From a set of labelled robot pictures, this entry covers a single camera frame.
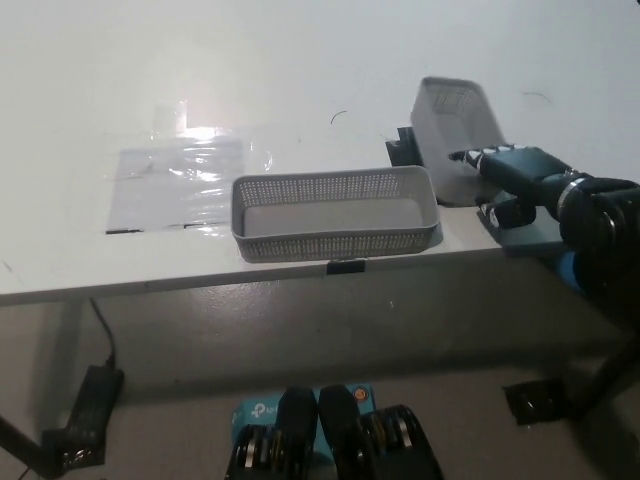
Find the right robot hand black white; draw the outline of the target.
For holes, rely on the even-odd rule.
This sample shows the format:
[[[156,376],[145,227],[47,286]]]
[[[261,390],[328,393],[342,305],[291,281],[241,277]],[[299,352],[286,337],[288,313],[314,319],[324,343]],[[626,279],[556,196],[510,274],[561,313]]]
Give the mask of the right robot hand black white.
[[[476,200],[484,219],[500,230],[532,224],[539,207],[558,220],[568,192],[589,177],[538,147],[517,144],[456,151],[448,158],[474,168],[509,195],[503,200]]]

